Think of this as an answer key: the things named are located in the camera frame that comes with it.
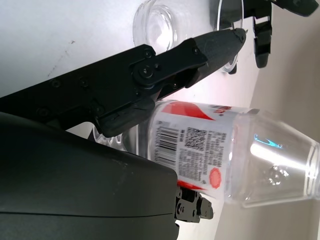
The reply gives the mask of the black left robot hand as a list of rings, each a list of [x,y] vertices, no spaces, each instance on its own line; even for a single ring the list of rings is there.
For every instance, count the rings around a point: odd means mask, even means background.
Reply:
[[[275,5],[301,17],[309,17],[317,8],[316,0],[223,0],[219,26],[232,28],[244,19],[253,19],[254,54],[259,69],[268,63],[272,40],[272,6]]]

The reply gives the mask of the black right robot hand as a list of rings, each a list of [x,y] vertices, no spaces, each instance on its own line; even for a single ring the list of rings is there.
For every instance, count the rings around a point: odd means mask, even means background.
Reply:
[[[235,57],[242,28],[212,31],[156,54],[146,44],[0,99],[3,240],[175,240],[178,220],[213,218],[211,203],[170,168],[69,133],[84,122],[117,136],[156,101]]]

